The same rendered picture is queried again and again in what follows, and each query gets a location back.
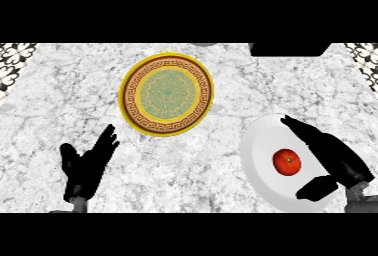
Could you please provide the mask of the black appliance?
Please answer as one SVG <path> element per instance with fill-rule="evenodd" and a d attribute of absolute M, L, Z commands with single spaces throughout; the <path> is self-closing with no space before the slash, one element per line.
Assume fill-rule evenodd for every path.
<path fill-rule="evenodd" d="M 254 57 L 319 57 L 330 43 L 250 43 Z"/>

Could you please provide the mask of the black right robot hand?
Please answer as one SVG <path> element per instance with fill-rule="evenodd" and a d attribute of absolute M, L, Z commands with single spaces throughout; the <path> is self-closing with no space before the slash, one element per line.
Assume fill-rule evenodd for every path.
<path fill-rule="evenodd" d="M 290 116 L 281 119 L 304 142 L 328 174 L 315 177 L 296 193 L 299 199 L 322 200 L 343 185 L 349 190 L 365 189 L 375 179 L 369 167 L 347 144 L 330 133 Z"/>

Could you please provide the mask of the white plate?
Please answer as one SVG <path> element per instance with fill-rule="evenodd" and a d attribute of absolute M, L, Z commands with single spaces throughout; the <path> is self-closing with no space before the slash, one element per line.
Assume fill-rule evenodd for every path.
<path fill-rule="evenodd" d="M 281 122 L 282 114 L 259 117 L 251 123 L 241 140 L 241 162 L 250 184 L 268 201 L 284 212 L 319 212 L 331 204 L 337 192 L 322 200 L 299 200 L 296 193 L 310 180 L 328 174 L 309 147 Z M 281 149 L 293 150 L 302 168 L 293 176 L 284 176 L 273 166 L 273 155 Z"/>

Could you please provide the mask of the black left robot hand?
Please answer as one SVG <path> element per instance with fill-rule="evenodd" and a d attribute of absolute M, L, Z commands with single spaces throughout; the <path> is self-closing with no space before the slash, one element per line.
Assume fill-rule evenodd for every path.
<path fill-rule="evenodd" d="M 79 155 L 74 146 L 64 143 L 59 147 L 62 157 L 62 171 L 67 175 L 64 200 L 71 202 L 76 197 L 90 200 L 96 194 L 105 167 L 120 145 L 115 127 L 105 128 L 95 146 Z"/>

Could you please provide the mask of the gold patterned plate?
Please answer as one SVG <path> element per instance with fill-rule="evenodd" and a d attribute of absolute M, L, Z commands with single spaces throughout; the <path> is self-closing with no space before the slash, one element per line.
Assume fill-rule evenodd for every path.
<path fill-rule="evenodd" d="M 130 68 L 118 89 L 118 108 L 130 126 L 149 136 L 185 133 L 203 121 L 214 98 L 214 83 L 203 63 L 164 52 Z"/>

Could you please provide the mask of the red tomato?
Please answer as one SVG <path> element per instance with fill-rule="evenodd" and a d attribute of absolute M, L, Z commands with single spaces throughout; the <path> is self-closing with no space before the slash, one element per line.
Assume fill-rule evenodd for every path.
<path fill-rule="evenodd" d="M 272 157 L 273 167 L 284 176 L 294 176 L 302 170 L 302 159 L 291 149 L 279 149 Z"/>

